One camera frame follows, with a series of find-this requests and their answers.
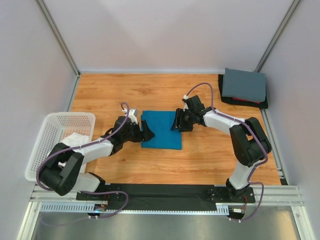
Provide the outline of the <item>blue t shirt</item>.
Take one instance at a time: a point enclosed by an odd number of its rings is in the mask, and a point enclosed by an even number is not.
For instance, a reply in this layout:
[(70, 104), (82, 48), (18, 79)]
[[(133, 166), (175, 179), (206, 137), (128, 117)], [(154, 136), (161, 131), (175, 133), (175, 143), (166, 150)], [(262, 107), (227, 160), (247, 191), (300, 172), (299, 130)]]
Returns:
[(175, 115), (175, 111), (143, 111), (141, 120), (146, 121), (155, 137), (149, 141), (142, 142), (141, 147), (146, 149), (181, 150), (182, 134), (178, 130), (171, 130)]

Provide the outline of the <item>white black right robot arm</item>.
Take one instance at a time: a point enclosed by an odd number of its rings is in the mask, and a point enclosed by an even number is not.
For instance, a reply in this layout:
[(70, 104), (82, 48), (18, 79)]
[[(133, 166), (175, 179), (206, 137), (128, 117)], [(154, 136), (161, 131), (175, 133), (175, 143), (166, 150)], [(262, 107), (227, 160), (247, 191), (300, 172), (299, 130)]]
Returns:
[(205, 107), (198, 95), (185, 96), (183, 108), (177, 108), (171, 130), (192, 132), (194, 125), (216, 129), (231, 138), (236, 167), (226, 180), (225, 196), (231, 202), (242, 198), (251, 185), (251, 177), (258, 166), (268, 161), (272, 151), (270, 141), (259, 120), (225, 114), (216, 108)]

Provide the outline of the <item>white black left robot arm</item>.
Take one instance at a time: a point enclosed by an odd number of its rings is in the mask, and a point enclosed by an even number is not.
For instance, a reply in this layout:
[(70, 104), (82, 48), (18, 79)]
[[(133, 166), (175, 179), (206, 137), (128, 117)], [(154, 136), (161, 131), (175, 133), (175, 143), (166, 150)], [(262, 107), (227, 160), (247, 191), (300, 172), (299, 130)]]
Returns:
[(145, 120), (139, 124), (120, 116), (114, 127), (95, 141), (73, 147), (63, 142), (57, 143), (37, 170), (37, 184), (59, 196), (77, 191), (99, 201), (105, 196), (105, 180), (94, 173), (81, 173), (81, 167), (93, 160), (116, 154), (126, 142), (148, 142), (154, 137)]

